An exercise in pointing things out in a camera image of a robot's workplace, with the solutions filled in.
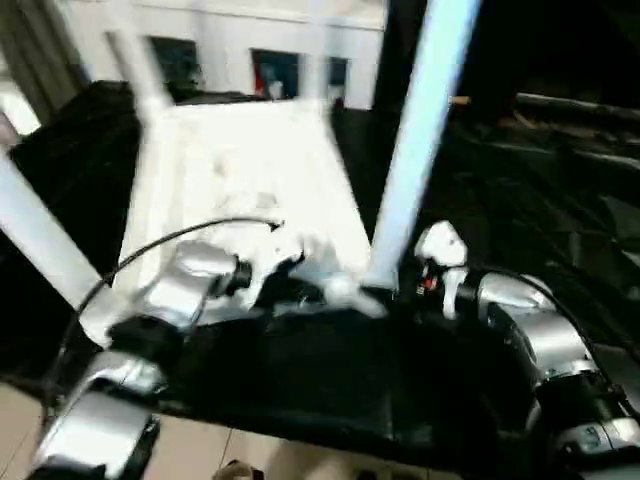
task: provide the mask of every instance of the white pole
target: white pole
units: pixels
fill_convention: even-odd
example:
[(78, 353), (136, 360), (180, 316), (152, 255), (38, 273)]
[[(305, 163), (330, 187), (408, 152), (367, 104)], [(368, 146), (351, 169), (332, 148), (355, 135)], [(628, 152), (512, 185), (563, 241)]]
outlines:
[(135, 95), (136, 110), (145, 123), (170, 107), (173, 102), (164, 88), (160, 66), (149, 43), (140, 38), (130, 0), (107, 0), (107, 15), (115, 27), (118, 51), (126, 64), (126, 73)]
[(0, 227), (73, 308), (100, 279), (2, 150)]
[(78, 59), (80, 60), (80, 65), (84, 74), (92, 82), (98, 80), (98, 75), (92, 63), (87, 61), (88, 59), (83, 58), (82, 53), (80, 53), (80, 49), (84, 46), (85, 40), (79, 29), (77, 29), (73, 23), (73, 14), (71, 13), (71, 7), (69, 6), (68, 0), (54, 0), (53, 3), (45, 2), (45, 6), (57, 11), (58, 15), (62, 19), (62, 24), (65, 27), (65, 33), (69, 35), (73, 47), (75, 47), (78, 52)]
[(363, 283), (396, 285), (481, 0), (430, 0)]
[(307, 54), (302, 69), (302, 96), (310, 100), (324, 99), (327, 94), (329, 58), (327, 30), (329, 12), (327, 0), (308, 0)]
[(193, 0), (193, 28), (196, 39), (196, 56), (206, 90), (226, 92), (229, 87), (229, 62), (224, 49), (222, 22), (217, 16), (207, 12), (209, 0)]

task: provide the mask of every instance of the black cable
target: black cable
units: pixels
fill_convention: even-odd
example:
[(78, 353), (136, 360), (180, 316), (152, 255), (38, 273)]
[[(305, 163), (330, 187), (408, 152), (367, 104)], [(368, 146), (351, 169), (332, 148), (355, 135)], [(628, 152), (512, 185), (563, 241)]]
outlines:
[[(524, 212), (520, 209), (516, 203), (511, 202), (508, 203), (509, 207), (513, 210), (515, 209), (517, 216), (521, 218), (529, 227), (536, 231), (544, 243), (547, 245), (549, 253), (553, 254), (557, 262), (559, 263), (559, 267), (566, 270), (569, 274), (573, 276), (576, 282), (581, 283), (587, 290), (591, 290), (594, 285), (597, 285), (601, 290), (602, 289), (610, 289), (611, 287), (602, 280), (589, 275), (588, 273), (580, 270), (575, 267), (571, 260), (566, 258), (566, 255), (560, 248), (556, 245), (556, 243), (549, 238), (548, 233), (540, 227), (531, 215)], [(635, 311), (635, 307), (630, 304), (629, 300), (616, 292), (616, 296), (620, 298), (622, 303), (628, 305), (630, 311)], [(636, 347), (633, 341), (628, 339), (628, 335), (624, 330), (621, 329), (620, 326), (616, 325), (617, 320), (615, 316), (611, 317), (602, 317), (602, 324), (606, 328), (609, 335), (622, 347), (625, 349), (627, 354), (636, 362), (638, 366), (640, 366), (640, 351)]]
[[(553, 152), (556, 157), (565, 156), (569, 158), (570, 156), (579, 156), (579, 152), (576, 151), (573, 147), (566, 144), (564, 139), (559, 135), (557, 130), (553, 129), (552, 136), (556, 145), (552, 145), (553, 140), (548, 139), (547, 141), (543, 141), (535, 136), (535, 134), (530, 134), (528, 130), (525, 130), (525, 137), (534, 143), (536, 146), (540, 147), (542, 150), (549, 150)], [(547, 180), (543, 175), (541, 175), (538, 171), (531, 168), (527, 162), (503, 162), (504, 166), (508, 169), (511, 169), (512, 173), (517, 173), (518, 168), (520, 172), (523, 173), (526, 177), (526, 180), (529, 181), (531, 188), (529, 191), (537, 194), (541, 199), (547, 200), (551, 198), (551, 200), (555, 200), (560, 207), (564, 207), (565, 211), (573, 214), (580, 222), (595, 227), (601, 232), (608, 232), (610, 229), (604, 222), (594, 215), (590, 210), (584, 208), (580, 203), (574, 200), (569, 195), (562, 195), (557, 193), (557, 188), (553, 185), (552, 182)]]
[[(547, 288), (542, 287), (535, 280), (532, 280), (531, 278), (529, 278), (529, 277), (527, 277), (527, 276), (525, 276), (525, 275), (523, 275), (521, 273), (514, 272), (514, 271), (509, 270), (509, 269), (500, 268), (500, 267), (493, 267), (493, 266), (485, 266), (485, 265), (463, 265), (463, 268), (480, 269), (480, 270), (482, 270), (484, 272), (487, 272), (487, 273), (496, 273), (496, 274), (499, 274), (499, 275), (504, 275), (505, 277), (513, 278), (514, 280), (518, 280), (519, 282), (522, 282), (522, 283), (524, 283), (526, 285), (529, 285), (530, 287), (535, 288), (537, 291), (542, 293), (545, 296), (545, 298), (547, 300), (549, 300), (553, 304), (553, 306), (558, 311), (558, 313), (560, 313), (562, 316), (564, 316), (569, 321), (569, 323), (571, 323), (573, 328), (576, 329), (576, 331), (578, 332), (578, 335), (580, 335), (580, 338), (582, 339), (582, 341), (586, 345), (587, 349), (589, 350), (589, 353), (591, 354), (591, 358), (593, 360), (593, 363), (596, 365), (596, 367), (598, 367), (598, 370), (605, 377), (605, 379), (608, 382), (608, 384), (609, 385), (615, 385), (615, 382), (613, 382), (611, 380), (611, 378), (609, 377), (609, 375), (607, 375), (607, 371), (604, 368), (603, 362), (598, 358), (598, 354), (596, 353), (596, 349), (595, 349), (593, 343), (589, 340), (589, 337), (587, 337), (587, 335), (585, 334), (584, 329), (581, 327), (581, 325), (578, 322), (576, 316), (550, 290), (548, 290)], [(635, 351), (633, 351), (633, 350), (629, 351), (626, 348), (625, 348), (625, 351), (637, 363), (637, 365), (640, 367), (640, 357), (635, 355)], [(625, 408), (627, 413), (630, 416), (632, 416), (636, 420), (636, 422), (640, 425), (640, 413), (638, 413), (636, 411), (636, 409), (633, 407), (633, 405), (631, 405), (631, 402), (627, 398), (626, 394), (621, 395), (621, 397), (618, 400), (623, 405), (623, 407)]]
[(56, 358), (53, 361), (53, 365), (51, 367), (51, 369), (49, 370), (49, 372), (45, 375), (44, 379), (43, 379), (43, 384), (44, 384), (44, 398), (43, 398), (43, 415), (42, 415), (42, 427), (44, 429), (44, 427), (47, 424), (47, 421), (49, 418), (52, 417), (52, 406), (53, 406), (53, 398), (51, 395), (51, 392), (53, 391), (54, 387), (57, 386), (57, 381), (59, 379), (60, 376), (60, 372), (61, 372), (61, 367), (62, 367), (62, 360), (65, 356), (65, 354), (67, 353), (67, 347), (68, 347), (68, 342), (71, 339), (71, 335), (74, 333), (75, 329), (77, 328), (77, 326), (80, 324), (80, 316), (82, 315), (82, 313), (86, 310), (86, 308), (89, 306), (89, 304), (91, 303), (91, 301), (96, 297), (96, 295), (98, 295), (98, 293), (100, 293), (100, 291), (107, 286), (114, 278), (115, 276), (120, 273), (122, 270), (124, 270), (125, 268), (127, 268), (129, 265), (131, 265), (133, 262), (135, 262), (138, 258), (140, 258), (142, 255), (144, 255), (145, 253), (147, 253), (149, 250), (156, 248), (164, 243), (170, 242), (171, 240), (174, 240), (178, 237), (181, 237), (183, 235), (186, 235), (188, 233), (191, 232), (195, 232), (198, 230), (202, 230), (208, 227), (213, 227), (216, 225), (222, 225), (222, 224), (226, 224), (226, 223), (239, 223), (239, 222), (249, 222), (249, 223), (261, 223), (264, 225), (268, 225), (271, 228), (271, 231), (276, 230), (277, 228), (280, 228), (282, 226), (281, 223), (277, 223), (277, 222), (272, 222), (269, 220), (265, 220), (263, 218), (257, 218), (257, 217), (231, 217), (231, 218), (222, 218), (222, 219), (217, 219), (217, 220), (209, 220), (207, 222), (203, 222), (203, 223), (199, 223), (197, 225), (193, 225), (191, 227), (187, 227), (187, 228), (183, 228), (182, 230), (177, 230), (173, 233), (170, 233), (168, 235), (165, 235), (157, 240), (154, 240), (153, 242), (145, 245), (144, 247), (139, 248), (138, 250), (136, 250), (135, 252), (133, 252), (131, 255), (127, 256), (124, 260), (122, 260), (113, 270), (111, 270), (109, 273), (107, 273), (104, 277), (102, 277), (92, 288), (91, 290), (89, 290), (89, 292), (87, 293), (87, 295), (85, 296), (84, 300), (82, 300), (82, 302), (80, 302), (80, 305), (78, 305), (78, 308), (76, 309), (76, 311), (74, 312), (74, 314), (72, 315), (67, 328), (65, 329), (64, 335), (62, 337), (62, 342), (60, 344), (60, 349), (58, 350), (58, 354), (56, 355)]

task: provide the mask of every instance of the black table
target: black table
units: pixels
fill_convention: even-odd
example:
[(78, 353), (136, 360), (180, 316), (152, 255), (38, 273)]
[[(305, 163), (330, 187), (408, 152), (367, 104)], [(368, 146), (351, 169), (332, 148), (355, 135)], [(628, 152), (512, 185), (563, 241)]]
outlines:
[[(124, 232), (139, 137), (131, 100), (121, 84), (94, 84), (12, 152), (100, 272), (115, 264)], [(208, 94), (186, 101), (246, 100)], [(398, 117), (336, 107), (331, 120), (371, 236)], [(416, 235), (446, 218), (473, 262), (542, 277), (634, 394), (637, 367), (612, 331), (628, 343), (640, 340), (640, 156), (628, 145), (557, 144), (557, 135), (454, 116)], [(6, 379), (38, 394), (71, 312), (3, 242), (0, 286), (9, 320), (0, 366)], [(523, 428), (531, 399), (513, 381), (500, 342), (453, 334), (437, 320), (424, 312), (416, 321), (399, 308), (383, 320), (339, 311), (203, 327), (156, 406), (416, 465), (511, 478), (530, 472)], [(91, 348), (82, 338), (74, 345), (70, 363), (82, 365)]]

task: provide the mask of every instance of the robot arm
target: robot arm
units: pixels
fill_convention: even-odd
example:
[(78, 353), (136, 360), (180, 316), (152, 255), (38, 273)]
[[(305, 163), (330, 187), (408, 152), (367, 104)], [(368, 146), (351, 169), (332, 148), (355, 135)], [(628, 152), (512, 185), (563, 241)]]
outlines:
[[(427, 239), (419, 244), (425, 268), (416, 293), (424, 305), (452, 325), (480, 322), (511, 345), (550, 430), (551, 462), (590, 480), (640, 478), (639, 464), (629, 463), (640, 452), (640, 426), (548, 288), (461, 266), (466, 247), (451, 230), (434, 230), (435, 251)], [(179, 244), (133, 299), (133, 313), (111, 329), (111, 347), (93, 359), (50, 425), (30, 480), (139, 479), (160, 427), (145, 398), (165, 384), (205, 302), (247, 288), (251, 277), (250, 264), (222, 249)]]
[(549, 288), (530, 277), (460, 266), (466, 247), (455, 231), (433, 228), (416, 249), (424, 261), (417, 295), (452, 325), (480, 322), (510, 345), (550, 430), (550, 461), (588, 479), (640, 478), (640, 463), (628, 465), (640, 457), (637, 416)]
[(144, 406), (194, 327), (207, 299), (246, 288), (251, 266), (202, 242), (179, 244), (166, 267), (115, 325), (45, 433), (31, 479), (134, 480), (144, 473), (159, 421)]

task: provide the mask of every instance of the floor tile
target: floor tile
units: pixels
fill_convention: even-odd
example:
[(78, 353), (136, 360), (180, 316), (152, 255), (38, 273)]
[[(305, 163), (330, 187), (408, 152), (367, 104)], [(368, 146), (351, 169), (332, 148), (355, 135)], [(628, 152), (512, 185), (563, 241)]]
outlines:
[(425, 469), (240, 430), (233, 430), (223, 464), (231, 460), (262, 470), (266, 480), (351, 480), (363, 470), (378, 480), (427, 478)]
[(39, 423), (40, 406), (14, 388), (0, 385), (0, 478)]
[(19, 449), (7, 465), (0, 480), (24, 480), (31, 470), (33, 454), (38, 443), (40, 426), (34, 425), (20, 443)]
[(231, 430), (218, 425), (162, 417), (162, 428), (146, 480), (210, 479), (221, 465)]
[(430, 470), (429, 480), (462, 480), (462, 477), (460, 477), (460, 475), (457, 475), (455, 473)]

